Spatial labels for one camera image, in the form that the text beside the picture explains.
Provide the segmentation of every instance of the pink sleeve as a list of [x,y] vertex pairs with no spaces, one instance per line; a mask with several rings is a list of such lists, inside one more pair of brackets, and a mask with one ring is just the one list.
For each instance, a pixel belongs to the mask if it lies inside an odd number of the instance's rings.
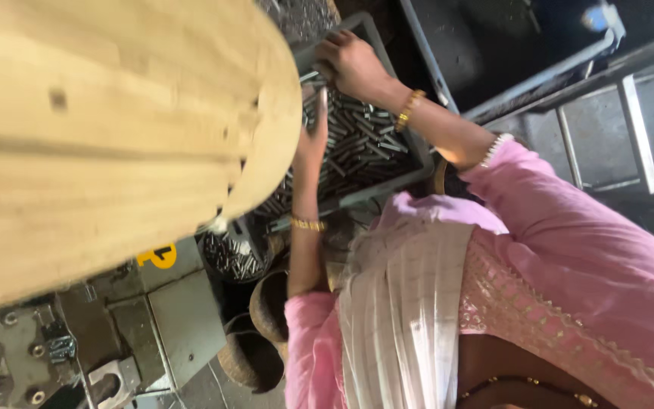
[[654,367],[654,237],[506,142],[462,175],[509,229],[477,237],[538,292]]
[[[332,403],[317,402],[315,405],[315,402],[311,401],[315,395],[322,395],[320,391],[314,390],[314,386],[324,389],[323,392],[327,392],[327,395],[336,392],[336,374],[332,368],[334,352],[331,350],[334,348],[330,348],[325,353],[329,356],[325,357],[318,356],[322,354],[323,348],[315,348],[315,341],[320,344],[319,339],[325,337],[325,322],[334,310],[335,302],[336,296],[332,293],[308,293],[292,297],[286,302],[284,313],[289,327],[289,357],[286,363],[284,393],[287,408],[329,407],[328,404]],[[329,332],[327,336],[333,335],[334,331]],[[339,331],[336,339],[339,343]],[[324,380],[313,385],[314,378],[322,377]]]

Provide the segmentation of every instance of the gold bangle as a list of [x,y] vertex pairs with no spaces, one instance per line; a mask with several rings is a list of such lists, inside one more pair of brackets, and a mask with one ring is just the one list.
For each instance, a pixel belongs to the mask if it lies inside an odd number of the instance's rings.
[[395,132],[402,131],[405,126],[408,124],[408,120],[411,118],[411,112],[413,112],[413,106],[416,103],[416,99],[424,97],[425,92],[420,89],[416,89],[411,94],[411,98],[408,100],[408,103],[405,104],[403,112],[400,113],[400,116],[397,117],[397,122],[395,123]]
[[325,230],[325,224],[322,221],[308,221],[308,220],[300,220],[295,218],[289,218],[289,219],[291,225],[294,227],[306,228],[307,230],[314,230],[314,231]]

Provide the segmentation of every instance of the bin of metal pins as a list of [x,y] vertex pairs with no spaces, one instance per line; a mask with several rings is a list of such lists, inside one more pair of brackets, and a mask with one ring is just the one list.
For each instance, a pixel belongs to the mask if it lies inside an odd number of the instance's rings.
[[[300,78],[315,93],[302,104],[302,124],[315,126],[315,101],[327,81],[316,71]],[[320,172],[318,199],[342,197],[416,169],[403,137],[395,132],[395,117],[382,109],[328,89],[328,139]],[[277,190],[254,214],[273,221],[291,211],[291,169]]]
[[206,232],[203,238],[206,263],[223,279],[247,283],[262,278],[264,265],[254,257],[252,250],[242,251],[241,243],[231,240],[229,234]]

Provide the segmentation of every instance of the embroidered pink fabric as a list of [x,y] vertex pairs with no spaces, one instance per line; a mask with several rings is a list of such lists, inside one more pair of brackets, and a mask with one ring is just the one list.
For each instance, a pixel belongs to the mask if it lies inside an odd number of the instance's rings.
[[[476,224],[461,285],[461,333],[513,342],[618,407],[654,407],[654,237],[559,180],[507,142],[463,175],[501,220],[449,197],[393,197],[377,228],[400,217]],[[346,407],[331,294],[289,300],[287,407]]]

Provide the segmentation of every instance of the yellow sticker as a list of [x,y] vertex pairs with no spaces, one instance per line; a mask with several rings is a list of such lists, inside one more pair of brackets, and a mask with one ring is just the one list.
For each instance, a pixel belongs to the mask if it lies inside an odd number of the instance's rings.
[[138,260],[138,265],[141,267],[147,260],[150,260],[159,269],[169,269],[176,263],[176,244],[171,243],[146,251],[145,253],[139,254],[136,260]]

